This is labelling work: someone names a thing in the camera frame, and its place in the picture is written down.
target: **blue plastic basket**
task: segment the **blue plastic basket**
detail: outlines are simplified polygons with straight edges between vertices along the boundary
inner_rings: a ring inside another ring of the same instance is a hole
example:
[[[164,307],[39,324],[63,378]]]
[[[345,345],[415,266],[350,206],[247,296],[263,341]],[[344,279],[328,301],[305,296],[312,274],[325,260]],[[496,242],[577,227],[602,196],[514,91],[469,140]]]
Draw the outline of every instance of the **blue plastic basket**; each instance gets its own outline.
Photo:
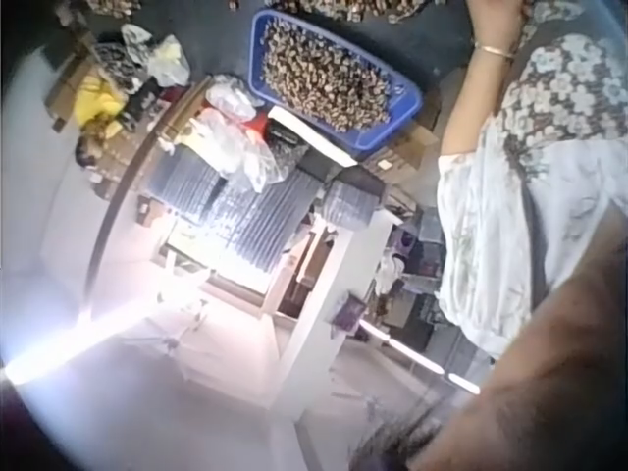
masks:
[[[360,131],[354,129],[347,132],[338,132],[327,123],[299,113],[284,103],[282,99],[262,79],[262,64],[267,46],[261,42],[264,36],[266,24],[274,19],[281,19],[285,22],[300,26],[306,31],[316,33],[330,42],[346,48],[358,56],[360,60],[368,62],[388,74],[390,77],[392,94],[388,104],[391,120],[387,123],[376,125],[368,130]],[[389,135],[401,128],[410,118],[412,118],[412,116],[417,113],[423,105],[423,95],[417,86],[381,60],[336,36],[335,34],[331,34],[324,29],[313,26],[308,22],[293,17],[292,15],[276,12],[275,10],[262,10],[253,17],[249,62],[248,82],[251,89],[256,94],[271,103],[285,107],[295,115],[300,116],[304,120],[321,128],[323,131],[333,135],[340,141],[357,150],[364,151],[377,148]]]

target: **blue crate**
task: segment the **blue crate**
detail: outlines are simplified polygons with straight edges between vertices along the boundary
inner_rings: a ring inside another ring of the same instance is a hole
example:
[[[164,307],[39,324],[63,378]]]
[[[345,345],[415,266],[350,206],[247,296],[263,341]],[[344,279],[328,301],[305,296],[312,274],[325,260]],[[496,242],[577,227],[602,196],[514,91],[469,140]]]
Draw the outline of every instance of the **blue crate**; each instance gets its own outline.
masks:
[[[389,100],[389,113],[391,120],[388,123],[376,125],[368,130],[351,130],[348,132],[335,131],[327,123],[315,118],[303,115],[285,104],[282,99],[264,82],[262,79],[262,63],[264,54],[266,53],[266,45],[262,44],[264,30],[266,24],[273,19],[284,20],[288,23],[302,27],[306,31],[316,33],[330,42],[344,47],[354,53],[360,60],[370,63],[386,74],[389,75],[391,84],[391,98]],[[360,151],[368,151],[377,148],[383,141],[393,132],[401,128],[412,116],[417,113],[423,106],[423,94],[417,86],[404,77],[402,74],[393,70],[381,60],[372,56],[368,52],[363,51],[359,47],[341,39],[335,34],[325,31],[317,26],[313,26],[308,22],[295,18],[286,13],[277,12],[275,10],[262,10],[253,17],[253,25],[251,31],[251,45],[248,68],[248,83],[251,89],[263,99],[283,106],[295,115],[300,116],[304,120],[319,127],[328,134],[336,137],[345,144]]]

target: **gold bracelet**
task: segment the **gold bracelet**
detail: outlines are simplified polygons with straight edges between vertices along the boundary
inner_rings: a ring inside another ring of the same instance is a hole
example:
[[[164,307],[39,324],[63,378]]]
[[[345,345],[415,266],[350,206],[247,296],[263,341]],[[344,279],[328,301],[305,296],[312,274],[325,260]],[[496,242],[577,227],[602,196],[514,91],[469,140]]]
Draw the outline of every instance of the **gold bracelet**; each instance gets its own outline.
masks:
[[[514,59],[514,54],[512,54],[510,52],[502,51],[501,49],[497,49],[496,47],[483,46],[479,42],[475,43],[475,48],[476,49],[481,49],[481,50],[483,50],[485,52],[488,52],[490,54],[495,54],[496,56],[505,57],[506,59],[510,59],[510,60]]]

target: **white cloth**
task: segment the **white cloth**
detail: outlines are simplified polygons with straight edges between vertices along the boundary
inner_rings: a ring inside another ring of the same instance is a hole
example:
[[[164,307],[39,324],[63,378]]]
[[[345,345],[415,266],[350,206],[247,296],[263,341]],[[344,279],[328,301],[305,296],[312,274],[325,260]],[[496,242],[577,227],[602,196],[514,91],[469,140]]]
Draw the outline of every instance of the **white cloth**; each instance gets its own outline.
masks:
[[[500,357],[531,318],[531,241],[522,182],[494,118],[474,153],[443,156],[438,204],[447,258],[441,309],[468,339]],[[532,149],[528,185],[546,238],[548,291],[573,273],[612,202],[628,213],[628,140],[569,140]]]

